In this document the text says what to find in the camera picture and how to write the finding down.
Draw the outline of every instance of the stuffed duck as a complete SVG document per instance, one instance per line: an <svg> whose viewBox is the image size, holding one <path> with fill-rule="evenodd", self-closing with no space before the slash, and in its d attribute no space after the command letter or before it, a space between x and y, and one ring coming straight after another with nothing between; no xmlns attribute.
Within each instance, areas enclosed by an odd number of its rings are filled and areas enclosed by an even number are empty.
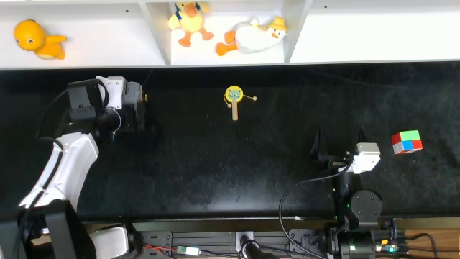
<svg viewBox="0 0 460 259"><path fill-rule="evenodd" d="M38 58L43 60L63 60L65 57L61 42L65 36L49 35L32 19L20 22L14 28L16 43L23 50L33 51Z"/></svg>
<svg viewBox="0 0 460 259"><path fill-rule="evenodd" d="M216 46L218 55L223 56L228 51L239 50L241 53L258 53L282 42L288 31L285 20L275 17L267 27L259 26L259 21L243 22L235 30L225 33L226 44Z"/></svg>
<svg viewBox="0 0 460 259"><path fill-rule="evenodd" d="M204 28L204 17L201 11L209 13L211 8L208 3L203 2L177 2L175 3L175 13L167 23L170 29L182 28L185 37L178 40L179 44L184 47L190 47L192 34L200 32L203 40L210 40L214 34L207 32Z"/></svg>

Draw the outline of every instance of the blue vest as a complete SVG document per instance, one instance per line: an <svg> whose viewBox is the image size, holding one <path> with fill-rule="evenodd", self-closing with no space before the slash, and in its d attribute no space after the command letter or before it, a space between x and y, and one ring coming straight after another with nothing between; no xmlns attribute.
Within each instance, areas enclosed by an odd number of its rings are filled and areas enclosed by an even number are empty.
<svg viewBox="0 0 460 259"><path fill-rule="evenodd" d="M200 9L201 9L201 7L200 7L200 5L198 3L196 3L196 9L198 11L200 11ZM176 4L175 5L175 16L178 18L178 20L181 20L182 17L180 16L179 11L180 11L179 6L178 6L178 4Z"/></svg>

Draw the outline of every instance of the rubik's cube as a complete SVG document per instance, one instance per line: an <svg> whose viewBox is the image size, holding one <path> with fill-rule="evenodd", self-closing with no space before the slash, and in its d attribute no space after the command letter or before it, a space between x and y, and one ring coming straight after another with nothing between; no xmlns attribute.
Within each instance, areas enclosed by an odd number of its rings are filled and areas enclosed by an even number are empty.
<svg viewBox="0 0 460 259"><path fill-rule="evenodd" d="M398 132L391 137L395 154L411 153L423 149L418 130Z"/></svg>

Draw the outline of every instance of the black table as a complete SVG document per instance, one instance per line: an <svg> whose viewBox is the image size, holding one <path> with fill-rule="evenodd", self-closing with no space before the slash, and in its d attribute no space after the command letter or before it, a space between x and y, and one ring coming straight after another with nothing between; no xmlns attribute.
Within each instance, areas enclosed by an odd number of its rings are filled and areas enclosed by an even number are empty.
<svg viewBox="0 0 460 259"><path fill-rule="evenodd" d="M353 150L360 129L379 145L362 185L381 194L384 217L460 215L460 63L2 71L2 210L47 162L50 144L33 138L47 103L96 75L147 80L149 127L101 151L78 202L82 219L276 217L289 186L320 176L309 158L318 127L333 154ZM258 97L239 104L238 122L223 100L231 85ZM423 150L394 155L390 138L404 130L420 131ZM284 208L334 217L322 182L297 188Z"/></svg>

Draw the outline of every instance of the blue square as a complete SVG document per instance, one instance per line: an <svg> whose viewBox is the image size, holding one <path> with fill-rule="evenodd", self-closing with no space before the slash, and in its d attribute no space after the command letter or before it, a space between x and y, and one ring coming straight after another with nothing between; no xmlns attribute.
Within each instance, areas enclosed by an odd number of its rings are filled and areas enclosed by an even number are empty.
<svg viewBox="0 0 460 259"><path fill-rule="evenodd" d="M412 141L410 141L410 140L403 141L402 146L404 147L404 150L412 150L413 149Z"/></svg>

